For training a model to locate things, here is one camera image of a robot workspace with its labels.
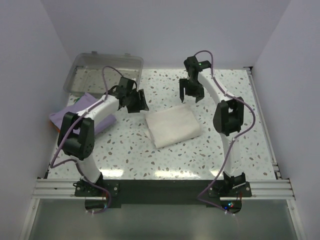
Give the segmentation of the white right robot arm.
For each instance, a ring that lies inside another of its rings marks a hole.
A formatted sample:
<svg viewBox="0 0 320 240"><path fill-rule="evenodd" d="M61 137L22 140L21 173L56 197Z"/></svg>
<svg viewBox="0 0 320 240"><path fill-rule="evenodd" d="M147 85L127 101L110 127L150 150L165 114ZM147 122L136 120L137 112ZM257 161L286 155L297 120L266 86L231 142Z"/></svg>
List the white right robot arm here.
<svg viewBox="0 0 320 240"><path fill-rule="evenodd" d="M220 134L226 158L222 168L224 184L230 189L241 186L246 182L246 177L241 167L240 147L236 136L244 123L244 101L229 93L214 76L205 76L206 72L211 73L212 70L208 60L198 61L195 56L190 56L183 64L187 78L179 80L179 98L184 101L185 96L190 96L199 102L205 97L205 91L208 91L216 104L213 127Z"/></svg>

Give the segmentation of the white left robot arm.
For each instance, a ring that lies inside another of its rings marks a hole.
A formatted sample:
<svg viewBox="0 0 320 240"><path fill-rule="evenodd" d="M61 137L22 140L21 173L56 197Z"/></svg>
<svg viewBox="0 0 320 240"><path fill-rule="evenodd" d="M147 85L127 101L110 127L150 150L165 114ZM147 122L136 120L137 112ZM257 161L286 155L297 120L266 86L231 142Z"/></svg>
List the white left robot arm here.
<svg viewBox="0 0 320 240"><path fill-rule="evenodd" d="M95 129L121 108L126 108L129 114L149 110L144 90L127 77L121 77L117 85L85 109L65 113L50 168L73 162L81 178L95 184L102 175L93 157Z"/></svg>

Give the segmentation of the white Coca-Cola t-shirt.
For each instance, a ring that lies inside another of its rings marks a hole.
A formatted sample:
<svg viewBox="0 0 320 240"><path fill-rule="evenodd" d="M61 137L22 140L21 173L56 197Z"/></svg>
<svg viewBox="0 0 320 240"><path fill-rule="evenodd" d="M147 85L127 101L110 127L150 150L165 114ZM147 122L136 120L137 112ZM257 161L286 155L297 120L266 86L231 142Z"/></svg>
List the white Coca-Cola t-shirt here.
<svg viewBox="0 0 320 240"><path fill-rule="evenodd" d="M190 106L183 104L145 115L146 136L157 149L199 137L202 129Z"/></svg>

